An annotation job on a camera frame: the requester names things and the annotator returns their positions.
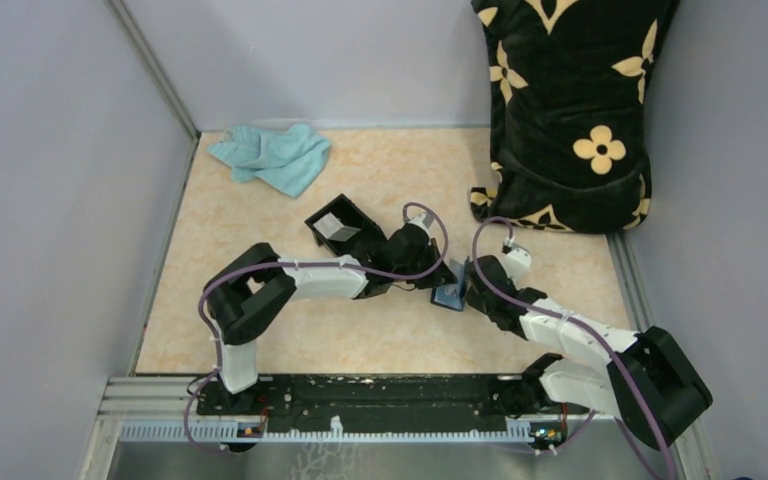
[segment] towel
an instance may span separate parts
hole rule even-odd
[[[246,183],[259,178],[297,198],[325,167],[330,147],[327,138],[304,124],[284,133],[235,125],[207,151],[231,167],[231,180]]]

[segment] gray wall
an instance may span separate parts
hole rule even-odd
[[[201,130],[487,125],[467,0],[127,0]]]
[[[77,475],[187,153],[101,0],[0,1],[0,479]]]
[[[654,199],[631,241],[713,391],[724,478],[768,478],[768,1],[685,1],[652,90]]]

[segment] black cushion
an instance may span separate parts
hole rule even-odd
[[[555,231],[638,225],[643,101],[678,0],[473,0],[490,61],[491,168],[473,215]]]

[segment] purple cable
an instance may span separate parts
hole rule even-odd
[[[476,230],[475,232],[475,236],[472,238],[472,261],[473,261],[473,265],[475,266],[475,272],[478,274],[479,278],[481,278],[481,281],[484,282],[484,284],[487,285],[487,288],[489,288],[493,293],[495,293],[497,296],[506,300],[509,303],[512,303],[518,307],[526,308],[528,310],[531,310],[537,313],[541,313],[543,315],[546,315],[552,318],[557,318],[557,319],[564,318],[564,314],[562,313],[555,312],[553,310],[549,310],[546,308],[538,307],[507,295],[505,292],[499,290],[499,288],[493,285],[490,282],[490,280],[487,278],[487,276],[484,275],[484,272],[481,271],[481,266],[478,264],[478,239],[481,236],[482,230],[484,230],[488,225],[494,222],[504,223],[508,227],[508,238],[513,238],[513,233],[514,233],[513,226],[511,225],[511,222],[507,218],[490,217],[484,220],[483,222],[481,222],[481,225],[479,225],[478,230]],[[637,404],[640,406],[640,410],[643,412],[643,416],[646,417],[646,423],[649,424],[649,428],[652,429],[652,434],[655,436],[655,441],[658,443],[658,449],[661,451],[661,455],[664,456],[664,463],[666,463],[667,465],[667,479],[675,480],[676,467],[675,467],[675,462],[673,461],[672,455],[670,454],[669,447],[667,446],[667,440],[666,438],[664,438],[664,434],[663,432],[661,432],[661,428],[658,426],[658,422],[655,420],[655,415],[652,413],[652,410],[649,408],[649,405],[646,404],[646,399],[643,398],[643,393],[637,387],[637,384],[634,383],[634,379],[631,377],[631,373],[628,371],[628,368],[626,368],[625,364],[623,364],[622,359],[620,359],[619,355],[617,355],[617,353],[614,352],[614,349],[611,348],[611,345],[607,342],[607,340],[602,338],[602,336],[599,335],[598,332],[593,330],[593,328],[591,328],[590,325],[582,322],[580,319],[575,318],[573,316],[570,316],[567,319],[567,321],[569,321],[576,327],[587,332],[608,353],[608,356],[616,365],[617,370],[619,370],[620,375],[622,375],[623,380],[625,380],[625,382],[628,384],[631,394],[634,396],[635,401],[637,401]],[[626,438],[631,439],[628,432],[623,431],[623,433],[626,435]],[[634,442],[629,442],[629,445],[632,447],[632,450],[634,450],[634,453],[637,456],[637,458],[641,461],[641,463],[643,463],[646,470],[648,470],[649,473],[652,474],[654,478],[661,480],[661,477],[659,477],[656,474],[652,466],[649,465],[648,462],[646,462],[645,458],[643,457],[643,454],[640,452],[640,450],[637,448]]]
[[[418,280],[422,277],[425,277],[426,275],[430,275],[434,270],[437,269],[437,267],[440,266],[440,264],[443,263],[444,259],[446,258],[446,253],[449,252],[449,232],[446,230],[446,226],[443,224],[443,220],[440,219],[440,217],[430,208],[426,207],[425,205],[417,202],[408,202],[402,207],[402,218],[407,222],[408,216],[407,212],[410,207],[418,207],[424,210],[426,213],[431,215],[431,217],[434,219],[435,222],[440,226],[440,231],[443,233],[443,250],[440,252],[440,257],[437,259],[436,262],[434,262],[433,265],[428,267],[423,272],[412,274],[412,275],[402,275],[398,273],[392,273],[392,272],[385,272],[383,270],[377,270],[374,268],[364,267],[363,265],[353,265],[353,264],[340,264],[339,262],[266,262],[266,263],[259,263],[257,265],[249,265],[247,267],[243,267],[239,270],[234,270],[233,272],[226,273],[225,275],[217,278],[214,282],[212,282],[210,285],[207,286],[207,288],[204,289],[204,292],[201,294],[201,298],[199,298],[198,303],[198,313],[201,320],[204,322],[205,325],[207,325],[207,328],[210,329],[210,333],[213,335],[213,343],[216,348],[216,366],[211,370],[211,372],[204,378],[204,380],[199,383],[198,388],[193,392],[193,394],[190,396],[189,401],[187,402],[187,408],[184,410],[184,434],[187,436],[187,440],[189,442],[197,447],[199,450],[210,453],[210,454],[216,454],[216,453],[223,453],[223,450],[212,450],[209,448],[205,448],[201,446],[198,442],[195,441],[192,434],[190,433],[190,409],[193,406],[193,403],[195,402],[195,399],[198,398],[201,391],[204,389],[204,387],[212,381],[214,378],[219,377],[219,373],[222,371],[222,343],[219,337],[219,330],[213,325],[213,322],[210,321],[210,319],[207,317],[207,314],[204,311],[204,305],[207,303],[207,297],[210,296],[211,293],[213,293],[214,290],[219,288],[220,285],[222,285],[225,282],[234,280],[235,278],[239,278],[243,275],[246,275],[251,272],[256,272],[258,270],[266,270],[268,268],[345,268],[348,270],[358,270],[364,273],[372,273],[374,275],[378,275],[385,278],[391,278],[393,280],[399,280],[399,281],[407,281],[407,280]]]

